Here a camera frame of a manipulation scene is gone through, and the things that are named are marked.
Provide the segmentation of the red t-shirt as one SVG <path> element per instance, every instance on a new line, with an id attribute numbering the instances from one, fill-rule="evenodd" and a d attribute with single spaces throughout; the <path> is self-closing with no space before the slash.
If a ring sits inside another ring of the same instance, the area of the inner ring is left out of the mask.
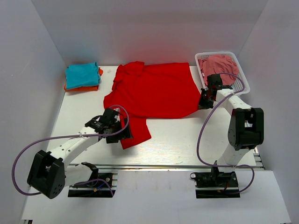
<path id="1" fill-rule="evenodd" d="M 188 63 L 119 65 L 104 107 L 121 105 L 127 111 L 133 137 L 121 141 L 123 149 L 151 138 L 147 119 L 180 119 L 198 110 L 200 92 Z"/>

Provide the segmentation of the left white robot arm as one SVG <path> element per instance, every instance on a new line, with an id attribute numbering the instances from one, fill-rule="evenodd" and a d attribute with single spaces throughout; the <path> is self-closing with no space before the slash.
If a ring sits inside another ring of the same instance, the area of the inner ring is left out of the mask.
<path id="1" fill-rule="evenodd" d="M 120 105 L 113 105 L 105 109 L 102 115 L 86 122 L 76 135 L 66 136 L 65 143 L 47 152 L 37 152 L 27 183 L 49 199 L 58 196 L 68 186 L 94 187 L 104 184 L 111 189 L 105 179 L 99 178 L 99 169 L 95 165 L 81 162 L 71 166 L 71 162 L 102 139 L 110 144 L 132 137 L 128 112 Z"/>

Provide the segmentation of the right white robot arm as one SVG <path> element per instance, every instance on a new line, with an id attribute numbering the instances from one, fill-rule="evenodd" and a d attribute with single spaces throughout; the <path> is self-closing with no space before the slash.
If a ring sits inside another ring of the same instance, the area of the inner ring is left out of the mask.
<path id="1" fill-rule="evenodd" d="M 250 150 L 261 145 L 264 140 L 264 112 L 262 108 L 254 108 L 243 102 L 238 93 L 245 90 L 244 82 L 234 74 L 227 73 L 241 81 L 242 89 L 233 91 L 229 85 L 224 85 L 220 74 L 213 74 L 207 78 L 207 87 L 202 89 L 199 109 L 211 109 L 204 121 L 197 142 L 197 157 L 205 165 L 219 168 L 211 174 L 211 181 L 216 186 L 222 186 L 228 180 L 227 171 L 239 165 L 240 160 Z M 223 106 L 231 115 L 228 127 L 228 146 L 222 156 L 214 164 L 207 163 L 200 157 L 199 146 L 204 129 L 212 114 Z"/>

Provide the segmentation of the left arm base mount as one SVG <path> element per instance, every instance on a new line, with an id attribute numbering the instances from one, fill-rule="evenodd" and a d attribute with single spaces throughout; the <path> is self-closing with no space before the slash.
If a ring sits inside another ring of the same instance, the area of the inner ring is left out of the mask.
<path id="1" fill-rule="evenodd" d="M 117 174 L 99 171 L 95 165 L 83 162 L 66 171 L 68 197 L 112 198 L 116 193 Z"/>

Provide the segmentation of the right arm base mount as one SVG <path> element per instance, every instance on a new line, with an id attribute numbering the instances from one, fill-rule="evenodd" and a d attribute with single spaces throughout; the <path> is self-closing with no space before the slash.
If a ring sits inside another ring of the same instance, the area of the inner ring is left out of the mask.
<path id="1" fill-rule="evenodd" d="M 190 178 L 195 181 L 197 199 L 240 198 L 234 171 L 224 173 L 212 167 L 210 172 L 193 172 Z"/>

